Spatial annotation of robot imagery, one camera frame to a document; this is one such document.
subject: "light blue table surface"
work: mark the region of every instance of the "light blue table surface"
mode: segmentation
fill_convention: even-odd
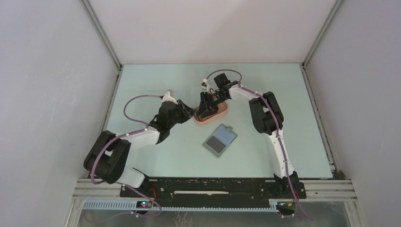
[[[107,129],[114,133],[143,128],[123,115],[125,103],[142,94],[163,95],[168,89],[190,107],[200,101],[202,80],[212,71],[234,69],[242,84],[260,93],[271,91],[284,115],[283,133],[289,158],[299,177],[332,177],[304,79],[298,64],[148,64],[125,65]],[[226,72],[233,81],[238,75]],[[145,97],[127,108],[129,116],[149,122],[161,100]],[[248,105],[227,100],[226,116],[198,126],[193,118],[177,124],[160,144],[131,150],[127,166],[149,176],[177,177],[273,177],[269,152],[272,146],[253,127]],[[238,137],[217,158],[202,143],[220,124],[231,126]]]

